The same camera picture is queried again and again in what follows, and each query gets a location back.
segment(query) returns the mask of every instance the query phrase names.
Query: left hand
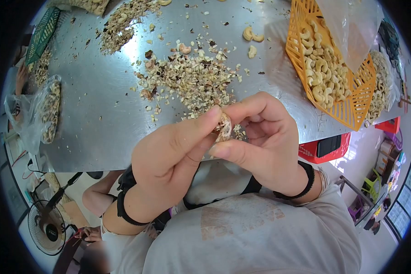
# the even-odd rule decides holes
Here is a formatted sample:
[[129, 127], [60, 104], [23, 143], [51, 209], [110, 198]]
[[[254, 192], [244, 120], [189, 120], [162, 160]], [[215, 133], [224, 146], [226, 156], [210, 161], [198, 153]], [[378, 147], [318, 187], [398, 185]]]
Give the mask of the left hand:
[[154, 217], [186, 195], [203, 155], [216, 139], [210, 133], [221, 115], [220, 107], [214, 106], [197, 119], [160, 127], [134, 148], [132, 172], [143, 200], [152, 204]]
[[15, 95], [21, 95], [23, 91], [23, 86], [27, 81], [27, 67], [22, 64], [18, 68], [18, 72], [16, 73], [16, 82], [15, 82]]

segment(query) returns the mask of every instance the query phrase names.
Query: hand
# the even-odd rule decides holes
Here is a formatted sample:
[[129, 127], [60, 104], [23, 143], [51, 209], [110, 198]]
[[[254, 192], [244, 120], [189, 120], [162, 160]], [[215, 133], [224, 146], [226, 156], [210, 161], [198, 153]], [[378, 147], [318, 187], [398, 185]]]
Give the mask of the hand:
[[298, 195], [306, 186], [295, 183], [300, 172], [298, 130], [283, 104], [266, 92], [258, 92], [223, 111], [232, 124], [246, 127], [248, 143], [220, 142], [209, 154], [252, 172], [261, 185], [271, 190], [287, 196]]
[[152, 214], [148, 219], [153, 220], [186, 195], [203, 155], [216, 140], [216, 135], [210, 133], [221, 115], [220, 107], [214, 106], [197, 119], [165, 125], [136, 145], [132, 172], [140, 200], [150, 201], [147, 207]]
[[16, 83], [15, 83], [15, 95], [21, 95], [23, 91], [23, 86], [27, 81], [27, 67], [21, 65], [16, 73]]
[[100, 235], [100, 227], [84, 227], [83, 230], [79, 231], [79, 234], [75, 235], [75, 238], [82, 239], [84, 237], [84, 241], [87, 242], [96, 242], [101, 241], [102, 237]]

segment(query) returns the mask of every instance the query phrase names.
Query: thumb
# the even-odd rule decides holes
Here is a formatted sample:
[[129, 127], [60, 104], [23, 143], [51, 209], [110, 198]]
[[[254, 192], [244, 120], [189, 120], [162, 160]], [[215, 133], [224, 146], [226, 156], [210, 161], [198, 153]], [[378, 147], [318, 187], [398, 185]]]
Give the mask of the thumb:
[[251, 173], [261, 173], [269, 152], [264, 148], [239, 140], [215, 144], [208, 152], [214, 157], [233, 162]]

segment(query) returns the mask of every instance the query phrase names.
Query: electric fan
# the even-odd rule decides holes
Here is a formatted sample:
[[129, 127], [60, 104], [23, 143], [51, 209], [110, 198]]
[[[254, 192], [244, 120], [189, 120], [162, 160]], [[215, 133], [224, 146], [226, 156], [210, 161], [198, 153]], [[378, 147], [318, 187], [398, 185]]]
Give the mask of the electric fan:
[[53, 206], [46, 211], [49, 201], [35, 202], [29, 211], [27, 224], [32, 240], [39, 250], [54, 256], [59, 254], [65, 245], [65, 225], [60, 211]]

